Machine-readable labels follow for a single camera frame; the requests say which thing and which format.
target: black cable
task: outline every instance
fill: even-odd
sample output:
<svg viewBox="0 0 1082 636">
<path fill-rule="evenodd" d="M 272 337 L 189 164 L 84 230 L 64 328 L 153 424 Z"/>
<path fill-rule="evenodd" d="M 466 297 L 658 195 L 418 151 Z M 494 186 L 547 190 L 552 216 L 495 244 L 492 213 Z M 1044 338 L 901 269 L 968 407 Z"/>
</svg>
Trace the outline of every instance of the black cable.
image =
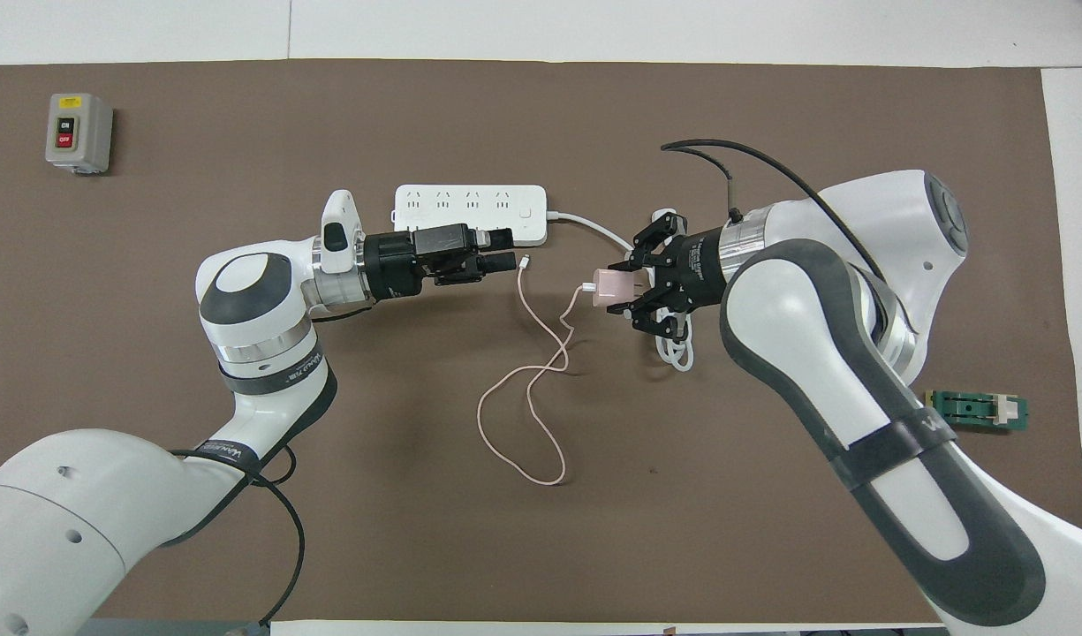
<svg viewBox="0 0 1082 636">
<path fill-rule="evenodd" d="M 326 316 L 324 318 L 314 318 L 314 322 L 331 322 L 332 320 L 344 320 L 345 318 L 352 318 L 357 314 L 364 314 L 366 310 L 371 309 L 371 306 L 360 306 L 359 309 L 351 310 L 347 314 L 342 314 L 339 316 Z"/>
<path fill-rule="evenodd" d="M 298 585 L 298 577 L 301 575 L 301 567 L 305 562 L 305 528 L 301 525 L 301 517 L 298 516 L 298 511 L 294 509 L 293 503 L 290 503 L 290 500 L 287 499 L 280 490 L 278 490 L 274 482 L 269 479 L 263 478 L 262 474 L 235 464 L 232 460 L 219 458 L 219 455 L 212 455 L 210 452 L 203 452 L 201 450 L 169 450 L 169 452 L 176 455 L 176 458 L 198 458 L 201 460 L 211 460 L 212 462 L 219 462 L 220 464 L 233 467 L 234 469 L 241 472 L 242 475 L 246 475 L 251 482 L 273 492 L 274 496 L 277 496 L 278 502 L 281 502 L 282 506 L 286 506 L 286 511 L 290 513 L 290 518 L 293 519 L 293 525 L 298 528 L 298 565 L 293 567 L 293 575 L 290 577 L 290 584 L 286 585 L 286 592 L 281 593 L 281 598 L 274 604 L 274 607 L 266 612 L 266 615 L 263 615 L 258 621 L 258 624 L 262 625 L 262 627 L 269 627 L 270 619 L 274 619 L 274 614 L 281 609 L 281 606 L 286 604 L 286 599 L 289 599 L 291 593 L 293 593 L 294 586 Z"/>
<path fill-rule="evenodd" d="M 887 281 L 887 278 L 884 277 L 883 275 L 883 270 L 880 269 L 879 264 L 874 262 L 874 257 L 871 257 L 871 253 L 867 251 L 862 242 L 859 242 L 858 238 L 855 237 L 855 234 L 853 234 L 852 230 L 847 228 L 847 224 L 840 218 L 840 215 L 836 214 L 834 210 L 831 209 L 831 206 L 827 204 L 827 201 L 823 201 L 823 198 L 820 197 L 819 193 L 815 191 L 815 188 L 812 188 L 810 185 L 807 185 L 806 181 L 803 181 L 803 178 L 801 178 L 799 174 L 792 172 L 792 170 L 787 165 L 783 165 L 782 162 L 776 161 L 775 158 L 768 157 L 766 156 L 766 154 L 751 146 L 739 144 L 739 142 L 727 142 L 725 140 L 683 140 L 681 142 L 671 142 L 671 144 L 664 144 L 661 146 L 661 149 L 675 150 L 676 148 L 683 148 L 689 146 L 713 146 L 717 148 L 729 148 L 731 150 L 738 150 L 739 153 L 747 154 L 747 156 L 758 158 L 760 161 L 764 161 L 771 168 L 778 170 L 778 172 L 780 172 L 780 174 L 783 174 L 783 176 L 791 178 L 792 184 L 800 186 L 800 189 L 806 193 L 807 196 L 810 197 L 813 201 L 815 201 L 815 204 L 819 206 L 820 209 L 823 210 L 823 214 L 827 214 L 828 218 L 831 220 L 831 223 L 834 223 L 835 228 L 840 229 L 840 233 L 843 234 L 843 236 L 847 239 L 848 242 L 850 242 L 852 247 L 855 248 L 855 251 L 857 251 L 858 255 L 860 257 L 863 257 L 863 261 L 867 262 L 867 265 L 869 266 L 869 268 L 871 268 L 871 271 L 874 273 L 875 277 L 879 277 L 879 279 L 881 279 L 881 281 L 883 282 Z"/>
<path fill-rule="evenodd" d="M 286 454 L 290 456 L 290 469 L 286 471 L 286 474 L 279 476 L 279 478 L 272 479 L 270 483 L 274 483 L 274 486 L 281 486 L 287 482 L 287 480 L 290 480 L 293 476 L 293 471 L 298 469 L 298 454 L 295 454 L 289 445 L 286 445 Z"/>
<path fill-rule="evenodd" d="M 678 146 L 677 148 L 665 148 L 664 146 L 662 149 L 669 153 L 685 153 L 687 156 L 701 157 L 703 160 L 716 165 L 717 170 L 721 170 L 722 174 L 725 176 L 725 199 L 726 207 L 728 209 L 729 223 L 741 223 L 743 221 L 741 210 L 738 210 L 738 207 L 734 204 L 734 176 L 729 174 L 729 170 L 725 168 L 725 164 L 723 164 L 722 161 L 715 160 L 714 157 L 707 156 L 707 154 L 701 150 L 687 148 L 685 146 Z"/>
</svg>

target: gray switch box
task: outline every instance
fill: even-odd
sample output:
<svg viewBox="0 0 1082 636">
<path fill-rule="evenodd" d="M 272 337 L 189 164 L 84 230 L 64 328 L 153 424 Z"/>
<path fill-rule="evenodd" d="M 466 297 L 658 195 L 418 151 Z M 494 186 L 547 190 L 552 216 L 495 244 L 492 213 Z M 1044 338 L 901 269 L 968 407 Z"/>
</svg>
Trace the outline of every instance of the gray switch box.
<svg viewBox="0 0 1082 636">
<path fill-rule="evenodd" d="M 108 170 L 113 140 L 113 109 L 89 93 L 57 93 L 50 97 L 47 160 L 76 174 Z"/>
</svg>

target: white cable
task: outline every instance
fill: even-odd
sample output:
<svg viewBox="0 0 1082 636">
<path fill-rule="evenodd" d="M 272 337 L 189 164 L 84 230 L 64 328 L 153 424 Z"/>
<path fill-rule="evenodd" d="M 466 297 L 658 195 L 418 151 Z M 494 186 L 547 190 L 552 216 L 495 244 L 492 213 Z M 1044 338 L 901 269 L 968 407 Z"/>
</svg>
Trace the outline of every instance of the white cable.
<svg viewBox="0 0 1082 636">
<path fill-rule="evenodd" d="M 610 240 L 615 241 L 622 249 L 626 251 L 634 250 L 630 242 L 623 240 L 620 235 L 612 233 L 610 229 L 606 229 L 603 225 L 582 217 L 577 216 L 577 214 L 567 214 L 564 212 L 555 212 L 555 210 L 550 210 L 547 217 L 549 221 L 571 221 L 572 223 L 580 223 L 581 225 L 586 225 L 589 228 L 601 233 L 604 237 L 608 237 Z M 647 277 L 649 277 L 650 287 L 655 287 L 655 270 L 651 267 L 647 268 Z M 657 310 L 655 313 L 655 319 L 661 320 L 670 314 L 670 310 L 665 307 Z M 694 368 L 694 321 L 690 319 L 690 315 L 686 314 L 685 318 L 685 341 L 676 343 L 671 339 L 664 339 L 661 336 L 655 337 L 655 349 L 658 350 L 658 357 L 662 359 L 662 362 L 667 362 L 674 370 L 677 371 L 689 371 Z"/>
<path fill-rule="evenodd" d="M 531 306 L 529 306 L 528 301 L 525 301 L 525 290 L 522 287 L 522 277 L 523 274 L 525 273 L 525 268 L 528 266 L 528 263 L 529 263 L 528 256 L 522 257 L 522 264 L 519 267 L 517 267 L 517 294 L 522 299 L 522 305 L 524 305 L 525 309 L 528 310 L 529 316 L 531 316 L 532 319 L 537 321 L 538 326 L 541 326 L 541 329 L 547 331 L 547 334 L 552 336 L 554 341 L 556 341 L 558 349 L 556 350 L 556 354 L 552 355 L 552 358 L 549 358 L 549 362 L 545 362 L 544 365 L 528 365 L 525 367 L 517 367 L 513 371 L 505 373 L 503 379 L 498 380 L 498 383 L 496 383 L 496 385 L 492 385 L 491 387 L 488 388 L 487 392 L 481 394 L 481 397 L 477 401 L 477 432 L 481 436 L 481 440 L 485 441 L 485 446 L 494 455 L 501 459 L 502 462 L 507 463 L 510 466 L 517 468 L 517 472 L 519 472 L 519 474 L 522 474 L 522 476 L 524 476 L 525 479 L 529 479 L 531 480 L 532 483 L 537 483 L 540 486 L 558 486 L 560 482 L 564 482 L 565 475 L 568 474 L 568 463 L 565 462 L 565 451 L 560 449 L 560 443 L 556 441 L 555 436 L 552 435 L 552 430 L 549 430 L 549 426 L 545 426 L 545 423 L 543 422 L 543 420 L 541 420 L 541 416 L 537 415 L 537 408 L 532 406 L 532 385 L 536 385 L 537 380 L 540 380 L 541 375 L 545 374 L 545 372 L 547 371 L 556 371 L 557 373 L 564 373 L 566 370 L 568 370 L 568 362 L 569 362 L 568 342 L 572 340 L 572 331 L 575 331 L 576 329 L 575 327 L 569 326 L 568 322 L 565 322 L 565 318 L 568 318 L 568 315 L 572 313 L 572 307 L 576 306 L 576 297 L 577 295 L 580 294 L 580 291 L 584 289 L 584 286 L 576 288 L 576 291 L 572 292 L 572 299 L 568 303 L 568 309 L 565 309 L 565 313 L 560 314 L 560 318 L 558 318 L 560 324 L 568 330 L 568 334 L 565 336 L 564 340 L 562 340 L 560 337 L 556 336 L 556 333 L 554 333 L 553 330 L 549 329 L 549 326 L 545 326 L 544 321 L 541 320 L 541 318 L 537 317 L 536 312 L 532 310 Z M 553 367 L 552 363 L 555 362 L 556 359 L 559 357 L 565 358 L 564 366 Z M 512 379 L 513 375 L 516 375 L 522 371 L 528 371 L 528 370 L 536 370 L 537 374 L 532 375 L 532 380 L 529 380 L 528 386 L 525 386 L 525 398 L 526 401 L 529 402 L 529 412 L 532 414 L 533 422 L 541 424 L 541 429 L 544 430 L 545 435 L 549 436 L 549 439 L 552 441 L 553 447 L 556 449 L 556 454 L 558 455 L 558 458 L 560 458 L 560 474 L 556 476 L 556 479 L 544 480 L 544 479 L 538 479 L 536 478 L 536 476 L 529 475 L 528 472 L 526 472 L 525 468 L 520 466 L 520 464 L 518 464 L 517 462 L 513 462 L 513 460 L 510 460 L 506 455 L 502 454 L 500 450 L 497 450 L 493 443 L 489 441 L 487 435 L 485 435 L 485 427 L 481 426 L 481 406 L 485 403 L 485 398 L 488 398 L 489 394 L 493 393 L 494 390 L 500 388 L 504 383 L 509 382 L 509 379 Z"/>
<path fill-rule="evenodd" d="M 623 240 L 623 238 L 620 237 L 620 235 L 612 233 L 612 230 L 610 229 L 606 229 L 603 225 L 594 221 L 590 221 L 589 218 L 582 216 L 577 216 L 577 214 L 566 214 L 564 212 L 550 212 L 547 218 L 549 221 L 571 221 L 572 223 L 580 223 L 581 225 L 586 225 L 589 226 L 589 228 L 592 228 L 596 230 L 596 233 L 601 233 L 602 235 L 604 235 L 604 237 L 608 237 L 610 240 L 617 242 L 618 246 L 620 246 L 622 249 L 625 249 L 628 251 L 634 250 L 634 248 L 631 247 L 631 243 Z"/>
</svg>

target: silver metal ring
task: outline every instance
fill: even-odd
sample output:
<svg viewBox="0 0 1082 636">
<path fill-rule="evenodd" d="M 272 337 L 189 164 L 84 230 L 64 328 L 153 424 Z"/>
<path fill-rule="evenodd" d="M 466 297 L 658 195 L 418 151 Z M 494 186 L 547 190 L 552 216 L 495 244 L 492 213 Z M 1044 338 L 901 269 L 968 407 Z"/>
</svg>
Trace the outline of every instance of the silver metal ring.
<svg viewBox="0 0 1082 636">
<path fill-rule="evenodd" d="M 764 225 L 770 209 L 771 206 L 754 210 L 745 214 L 741 223 L 727 223 L 725 228 L 722 228 L 722 238 L 717 242 L 717 256 L 726 282 L 734 279 L 734 274 L 741 269 L 752 254 L 764 249 Z"/>
<path fill-rule="evenodd" d="M 372 293 L 368 290 L 368 279 L 364 274 L 364 238 L 358 235 L 354 243 L 354 261 L 352 269 L 341 274 L 326 274 L 321 269 L 321 238 L 314 238 L 314 257 L 312 259 L 311 289 L 306 291 L 312 306 L 331 306 L 364 303 L 374 305 Z"/>
<path fill-rule="evenodd" d="M 309 334 L 312 326 L 314 323 L 312 323 L 309 316 L 305 315 L 301 317 L 301 321 L 296 326 L 290 327 L 286 333 L 261 343 L 246 346 L 213 345 L 214 355 L 217 355 L 223 362 L 261 362 L 263 359 L 274 358 L 275 355 L 293 349 Z"/>
</svg>

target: white power strip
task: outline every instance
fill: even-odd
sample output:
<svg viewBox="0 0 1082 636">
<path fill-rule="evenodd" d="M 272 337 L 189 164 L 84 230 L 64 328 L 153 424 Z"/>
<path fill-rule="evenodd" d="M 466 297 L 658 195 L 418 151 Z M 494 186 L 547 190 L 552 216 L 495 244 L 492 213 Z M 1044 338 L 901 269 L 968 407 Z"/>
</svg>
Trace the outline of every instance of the white power strip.
<svg viewBox="0 0 1082 636">
<path fill-rule="evenodd" d="M 513 230 L 513 244 L 549 238 L 547 197 L 540 185 L 399 185 L 392 210 L 395 229 L 464 223 L 473 229 Z"/>
</svg>

